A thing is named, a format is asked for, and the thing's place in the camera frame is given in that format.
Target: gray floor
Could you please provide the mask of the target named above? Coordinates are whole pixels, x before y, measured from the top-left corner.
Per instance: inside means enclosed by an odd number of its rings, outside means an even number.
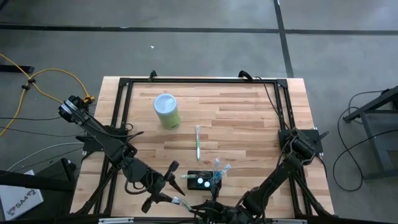
[[[398,2],[394,0],[280,0],[280,5],[285,27],[289,29],[398,29]],[[13,0],[0,13],[0,21],[80,26],[277,28],[271,0]],[[305,79],[314,122],[320,131],[330,131],[323,146],[335,213],[346,218],[397,222],[397,179],[365,182],[359,191],[349,193],[337,187],[331,178],[331,168],[343,150],[336,122],[349,98],[358,92],[397,85],[398,37],[288,35],[287,42],[294,75]],[[286,77],[277,34],[0,30],[0,52],[36,70],[51,67],[69,70],[95,96],[105,75],[148,75],[151,70],[160,76],[234,77],[240,70],[246,70],[263,77]],[[80,86],[65,75],[47,73],[37,79],[43,90],[60,99],[83,94]],[[1,74],[0,116],[15,113],[24,82],[23,75]],[[359,106],[375,96],[360,96],[354,104]],[[58,103],[29,90],[20,117],[56,117],[57,108]],[[0,120],[1,126],[6,123]],[[12,128],[61,135],[80,132],[76,125],[60,119],[16,121]],[[341,123],[341,130],[349,146],[366,138],[357,124]],[[73,138],[7,131],[0,138],[0,169],[42,147],[70,141]],[[24,165],[76,147],[47,151]],[[354,155],[365,174],[376,170],[368,143],[355,149]],[[80,151],[67,157],[80,165]],[[38,172],[47,165],[45,162],[33,169]],[[348,156],[340,161],[336,173],[347,188],[359,181],[359,172]]]

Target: wooden table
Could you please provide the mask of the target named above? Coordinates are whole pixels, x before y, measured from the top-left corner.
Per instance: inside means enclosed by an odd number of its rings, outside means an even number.
[[[111,122],[119,78],[104,77],[95,111],[95,118],[103,124]],[[299,129],[312,129],[313,121],[303,79],[290,78],[288,84],[296,126]],[[276,104],[272,86],[269,85],[267,89],[273,104]],[[177,129],[165,130],[160,125],[152,104],[154,98],[161,93],[171,93],[177,99],[182,120]],[[280,94],[284,106],[283,91],[280,91]],[[124,99],[121,102],[119,118],[123,105]],[[127,122],[134,125],[130,134],[145,131],[132,140],[133,145],[139,150],[136,157],[163,174],[173,160],[180,163],[175,172],[176,181],[186,193],[185,199],[190,205],[203,203],[205,199],[210,199],[211,194],[207,191],[188,190],[187,181],[180,178],[187,170],[212,170],[217,157],[221,161],[221,167],[231,164],[232,169],[223,177],[218,201],[225,205],[235,205],[246,191],[260,185],[275,169],[280,154],[277,137],[279,121],[262,84],[135,83]],[[201,127],[199,162],[196,159],[195,147],[196,125]],[[81,208],[97,187],[103,157],[102,152],[96,152],[83,161],[71,212]],[[314,159],[312,164],[305,166],[305,175],[314,196],[326,210],[333,213],[321,163]],[[125,180],[120,172],[112,216],[192,217],[192,214],[181,206],[167,203],[153,203],[147,214],[142,213],[141,205],[149,194],[125,193]],[[300,208],[305,212],[301,190],[296,187]],[[108,190],[104,192],[103,208],[106,205]],[[169,184],[162,192],[171,197],[183,197]],[[267,218],[294,217],[287,181],[270,198],[266,215]]]

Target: gray cable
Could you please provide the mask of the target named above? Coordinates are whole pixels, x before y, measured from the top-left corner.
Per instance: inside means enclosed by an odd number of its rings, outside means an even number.
[[[32,156],[34,156],[34,155],[36,155],[36,154],[38,154],[38,153],[40,153],[40,152],[42,152],[44,150],[52,149],[52,148],[58,147],[58,146],[67,146],[67,145],[71,145],[71,144],[84,144],[84,143],[83,142],[68,142],[68,143],[61,143],[61,144],[56,144],[56,145],[53,145],[53,146],[45,147],[45,148],[43,148],[43,149],[41,149],[41,150],[39,150],[39,151],[37,151],[37,152],[35,152],[33,154],[21,159],[20,161],[16,162],[14,165],[12,165],[10,168],[8,168],[7,171],[10,171],[14,166],[20,164],[21,162],[24,162],[25,160],[29,159],[30,157],[32,157]]]

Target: black cable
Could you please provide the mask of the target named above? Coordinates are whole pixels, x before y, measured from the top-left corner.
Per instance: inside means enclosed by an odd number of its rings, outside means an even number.
[[[356,96],[359,96],[359,95],[362,95],[362,94],[367,94],[367,93],[380,93],[380,92],[382,92],[382,91],[385,91],[385,90],[366,91],[366,92],[357,93],[357,94],[353,95],[353,97],[351,97],[351,99],[349,99],[349,103],[348,103],[348,114],[351,114],[351,109],[350,109],[350,108],[351,108],[351,102],[352,102],[352,100],[353,100]],[[353,122],[356,123],[356,124],[363,124],[362,122],[356,121],[356,120],[353,120]]]
[[[284,154],[285,148],[288,145],[288,143],[289,142],[287,141],[285,143],[285,145],[283,146],[282,150],[280,150],[279,158],[278,158],[278,161],[276,163],[276,168],[275,168],[275,171],[274,171],[275,172],[274,181],[275,181],[275,178],[276,178],[276,174],[278,173],[280,160],[282,159],[282,155]],[[264,194],[264,196],[262,197],[262,200],[261,200],[261,211],[262,211],[262,218],[263,218],[264,224],[266,224],[266,208],[264,207],[264,201],[266,199],[266,195],[268,194],[268,191],[269,191],[269,189],[267,189],[267,191],[265,192],[265,194]]]
[[[63,105],[65,105],[67,108],[69,108],[69,110],[70,110],[72,113],[74,113],[75,115],[77,115],[79,118],[83,119],[80,115],[78,115],[78,114],[76,113],[76,111],[75,111],[74,109],[72,109],[70,106],[68,106],[65,102],[64,102]],[[91,125],[90,123],[85,123],[85,124],[87,124],[88,126],[90,126],[91,128],[93,128],[94,130],[96,130],[96,131],[98,131],[98,132],[101,132],[101,133],[103,133],[103,134],[105,134],[105,135],[107,135],[107,136],[116,137],[116,138],[134,138],[134,137],[136,137],[136,136],[138,136],[138,135],[140,135],[140,134],[144,134],[143,131],[140,131],[140,132],[138,132],[138,133],[136,133],[136,134],[126,135],[126,136],[115,135],[115,134],[110,134],[110,133],[107,133],[107,132],[105,132],[105,131],[102,131],[102,130],[100,130],[100,129],[94,127],[94,126]]]
[[[348,147],[347,147],[347,145],[344,143],[343,137],[341,136],[341,132],[340,132],[340,120],[341,120],[341,118],[343,117],[343,115],[344,115],[349,109],[351,109],[351,108],[352,108],[352,107],[347,108],[346,110],[344,110],[344,111],[342,112],[342,114],[339,116],[338,120],[337,120],[337,133],[338,133],[338,135],[339,135],[339,137],[340,137],[341,143],[343,143],[343,146],[344,146],[344,148],[346,149],[345,151],[348,151]],[[354,189],[346,189],[346,188],[342,187],[342,186],[337,182],[336,177],[335,177],[335,165],[336,165],[336,162],[337,162],[337,160],[339,159],[339,157],[335,160],[335,163],[333,164],[333,179],[335,180],[335,182],[336,182],[336,184],[337,184],[337,186],[338,186],[339,188],[341,188],[341,189],[343,189],[343,190],[345,190],[345,191],[348,191],[348,192],[354,192],[354,191],[359,190],[359,189],[362,187],[362,184],[363,184],[363,173],[362,173],[361,167],[359,166],[358,162],[356,161],[356,159],[354,158],[354,156],[352,155],[352,153],[351,153],[350,151],[348,151],[348,153],[349,153],[349,155],[351,156],[351,158],[353,159],[353,161],[354,161],[356,167],[358,168],[359,173],[361,174],[361,181],[360,181],[359,185],[358,185],[356,188],[354,188]]]
[[[278,113],[278,111],[276,110],[274,104],[272,103],[271,97],[269,96],[269,93],[268,93],[268,90],[267,90],[267,87],[266,87],[266,83],[264,82],[264,80],[263,80],[262,78],[260,78],[260,77],[256,77],[256,78],[258,78],[258,79],[261,80],[262,84],[264,85],[264,88],[266,89],[266,93],[267,93],[267,96],[268,96],[269,103],[271,104],[271,106],[272,106],[272,108],[274,109],[274,111],[275,111],[276,115],[278,116],[278,118],[284,123],[285,127],[286,127],[286,128],[289,130],[289,132],[290,132],[290,127],[289,127],[289,125],[287,125],[287,123],[285,122],[285,120],[281,117],[281,115],[280,115],[280,114]]]
[[[143,131],[140,131],[140,132],[138,132],[136,134],[126,135],[126,136],[115,135],[115,134],[110,134],[110,133],[104,132],[104,131],[102,131],[100,129],[97,129],[96,127],[92,126],[90,123],[86,123],[86,124],[88,126],[90,126],[91,128],[93,128],[94,130],[96,130],[96,131],[99,131],[99,132],[101,132],[101,133],[103,133],[103,134],[105,134],[107,136],[116,137],[116,138],[130,138],[130,139],[132,139],[132,138],[134,138],[134,137],[136,137],[136,136],[138,136],[140,134],[144,134]]]
[[[136,186],[136,183],[132,183],[132,187],[134,187],[134,189],[136,189],[136,190],[141,190],[141,189],[143,189],[145,186],[143,185],[142,187],[137,187],[137,186]]]
[[[130,191],[128,188],[127,188],[127,185],[129,184],[129,179],[130,179],[130,177],[131,177],[131,175],[132,175],[132,170],[131,170],[131,166],[129,165],[129,163],[127,162],[127,160],[126,160],[126,156],[124,155],[124,152],[123,152],[123,150],[121,150],[121,154],[122,154],[122,159],[123,159],[123,161],[124,161],[124,165],[125,166],[127,166],[127,171],[129,172],[128,173],[128,177],[126,177],[126,181],[125,181],[125,183],[124,183],[124,190],[128,193],[128,194],[131,194],[131,195],[139,195],[139,194],[142,194],[142,193],[144,193],[144,192],[147,192],[148,190],[149,190],[149,187],[147,187],[147,188],[145,188],[145,189],[142,189],[142,190],[139,190],[139,191],[137,191],[137,192],[132,192],[132,191]],[[148,183],[148,175],[150,175],[150,184]],[[148,184],[148,186],[152,186],[152,184],[154,184],[154,173],[153,172],[151,172],[150,174],[147,174],[146,175],[146,181],[147,181],[147,184]]]
[[[82,131],[82,132],[79,132],[77,134],[71,134],[71,135],[68,135],[68,136],[60,136],[60,135],[56,135],[56,134],[35,133],[35,132],[32,132],[32,131],[23,131],[23,130],[19,130],[19,129],[6,128],[6,127],[1,127],[1,126],[0,126],[0,128],[8,129],[8,130],[11,130],[11,131],[18,131],[18,132],[22,132],[22,133],[38,134],[38,135],[45,135],[45,136],[52,136],[52,137],[73,137],[73,136],[77,136],[77,135],[79,135],[79,134],[84,132],[84,131]]]
[[[56,117],[56,118],[39,118],[39,119],[34,119],[34,118],[0,118],[0,119],[21,119],[21,120],[27,120],[27,121],[52,121],[55,119],[59,119],[61,116]]]
[[[391,132],[394,132],[394,131],[398,131],[398,129],[394,129],[394,130],[390,130],[390,131],[384,131],[384,132],[379,133],[379,134],[377,134],[377,135],[371,136],[371,137],[369,137],[369,138],[367,138],[367,139],[365,139],[365,140],[362,140],[362,141],[356,143],[355,145],[351,146],[350,148],[348,148],[347,145],[344,143],[343,138],[341,137],[340,125],[339,125],[339,123],[340,123],[340,120],[341,120],[341,118],[343,117],[343,115],[344,115],[349,109],[351,109],[351,108],[353,108],[353,107],[350,107],[350,108],[347,108],[346,110],[344,110],[344,112],[340,115],[340,117],[338,118],[338,121],[337,121],[337,132],[338,132],[338,135],[339,135],[339,137],[340,137],[341,143],[343,143],[343,146],[344,146],[345,150],[337,157],[337,159],[336,159],[335,162],[333,163],[333,179],[335,180],[337,186],[338,186],[340,189],[345,190],[345,191],[348,191],[348,192],[354,192],[354,191],[359,190],[359,189],[362,187],[363,178],[364,178],[364,177],[363,177],[362,170],[361,170],[361,168],[360,168],[358,162],[356,161],[356,159],[354,158],[354,156],[353,156],[352,153],[350,152],[350,150],[351,150],[352,148],[356,147],[357,145],[359,145],[359,144],[361,144],[361,143],[364,143],[364,142],[368,141],[369,139],[372,139],[372,138],[374,138],[374,137],[376,137],[376,136],[379,136],[379,135],[382,135],[382,134],[391,133]],[[353,159],[354,163],[356,164],[356,166],[357,166],[357,168],[358,168],[358,170],[359,170],[359,173],[361,174],[361,182],[360,182],[360,184],[359,184],[357,187],[355,187],[354,189],[346,189],[346,188],[342,187],[342,186],[337,182],[336,176],[335,176],[336,163],[337,163],[337,161],[342,157],[342,155],[343,155],[344,153],[346,153],[346,152],[349,153],[349,155],[350,155],[351,158]]]
[[[11,172],[18,172],[18,171],[23,170],[23,169],[26,169],[26,168],[28,168],[28,167],[31,167],[31,166],[40,164],[40,163],[42,163],[42,162],[49,161],[49,160],[51,160],[51,159],[54,159],[54,158],[63,156],[63,155],[65,155],[65,154],[69,154],[69,153],[71,153],[71,152],[75,152],[75,151],[80,150],[80,149],[83,149],[83,147],[79,147],[79,148],[77,148],[77,149],[73,149],[73,150],[71,150],[71,151],[64,152],[64,153],[59,154],[59,155],[57,155],[57,156],[53,156],[53,157],[50,157],[50,158],[48,158],[48,159],[42,160],[42,161],[40,161],[40,162],[36,162],[36,163],[34,163],[34,164],[31,164],[31,165],[28,165],[28,166],[24,166],[23,168],[20,168],[20,169],[18,169],[18,170],[14,170],[14,171],[11,171]]]
[[[323,169],[325,170],[325,175],[326,175],[326,179],[328,178],[328,171],[326,170],[326,165],[325,162],[322,160],[322,158],[320,156],[318,156],[317,154],[315,154],[315,156],[319,159],[319,161],[322,163],[323,165]]]
[[[134,129],[134,126],[132,125],[132,124],[130,124],[130,123],[127,123],[126,125],[130,125],[131,126],[131,129],[127,129],[127,131],[132,131],[133,129]]]

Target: cup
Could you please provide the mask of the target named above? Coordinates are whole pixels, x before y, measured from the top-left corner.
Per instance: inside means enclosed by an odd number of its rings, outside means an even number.
[[[165,129],[174,129],[180,125],[180,115],[177,108],[177,100],[168,93],[157,96],[154,100],[154,109]]]

